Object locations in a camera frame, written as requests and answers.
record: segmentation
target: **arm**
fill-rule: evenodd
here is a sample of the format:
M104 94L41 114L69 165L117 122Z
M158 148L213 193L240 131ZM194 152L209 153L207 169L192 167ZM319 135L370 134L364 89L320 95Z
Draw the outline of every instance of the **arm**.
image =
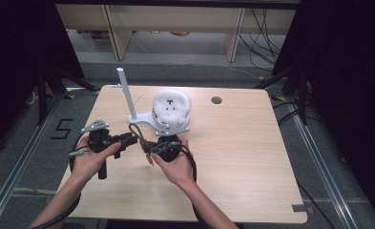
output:
M187 139L181 137L179 139L181 145L188 147ZM194 182L190 161L185 154L179 154L170 163L155 154L151 154L151 157L160 166L166 177L192 201L206 223L213 228L238 228Z
M85 145L88 145L87 137L83 137L80 140L76 149ZM120 143L116 143L99 154L93 153L88 149L90 150L89 152L76 156L73 170L68 180L47 207L35 218L30 228L41 225L65 213L79 197L87 182L98 172L104 160L115 153L120 146ZM64 220L61 220L50 228L61 228L63 222Z

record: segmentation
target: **light wood table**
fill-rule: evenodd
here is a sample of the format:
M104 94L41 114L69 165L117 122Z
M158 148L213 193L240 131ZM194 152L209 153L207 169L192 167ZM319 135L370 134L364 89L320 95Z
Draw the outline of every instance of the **light wood table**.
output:
M138 113L152 110L163 87L130 86ZM263 90L181 88L192 100L189 140L198 167L198 184L234 222L304 223L305 212L280 129ZM222 99L214 104L212 98ZM110 124L111 135L129 132L129 109L123 92L104 86L86 125L98 118ZM155 131L140 125L144 137ZM71 217L195 221L190 200L155 165L139 144L107 160L106 179L96 176L82 192ZM70 174L62 178L61 186Z

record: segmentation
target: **white desk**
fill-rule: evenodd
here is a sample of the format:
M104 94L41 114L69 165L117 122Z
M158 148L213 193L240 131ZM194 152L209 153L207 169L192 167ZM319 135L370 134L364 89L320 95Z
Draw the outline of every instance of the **white desk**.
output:
M152 110L161 87L131 86L141 98L136 111ZM305 212L294 212L302 198L282 142L280 129L263 90L181 88L192 100L190 150L198 166L198 184L234 222L304 223ZM211 101L222 99L220 104ZM102 88L88 123L102 118L110 134L128 130L129 110L123 92ZM146 139L155 131L140 125ZM72 217L195 221L190 200L145 159L139 144L107 160L108 177L94 177L82 192ZM61 185L68 178L66 171Z

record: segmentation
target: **hand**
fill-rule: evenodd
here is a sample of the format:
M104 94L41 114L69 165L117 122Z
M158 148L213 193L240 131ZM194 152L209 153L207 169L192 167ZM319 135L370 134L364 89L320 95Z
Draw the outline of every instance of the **hand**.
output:
M88 144L89 138L84 136L77 144L76 149L87 146ZM82 148L82 150L89 152L76 156L71 177L75 177L85 183L88 182L98 172L104 160L113 155L120 147L121 143L118 142L98 154L93 152L89 147Z
M188 140L186 138L179 137L178 139L181 141L182 146L188 148ZM162 169L166 177L178 187L191 181L194 182L190 161L184 153L180 152L176 159L169 163L157 154L151 154L151 157Z

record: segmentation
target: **white vertical rod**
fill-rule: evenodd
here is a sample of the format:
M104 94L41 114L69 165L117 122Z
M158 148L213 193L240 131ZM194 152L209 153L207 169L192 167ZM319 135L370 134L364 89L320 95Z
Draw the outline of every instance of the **white vertical rod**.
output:
M131 117L132 119L136 119L136 111L135 111L133 100L131 99L130 88L128 87L128 82L127 82L127 78L125 78L124 70L121 68L117 68L116 71L118 72L119 82L121 83L121 88L125 94L125 98L127 99L128 108L130 109L130 112L131 112Z

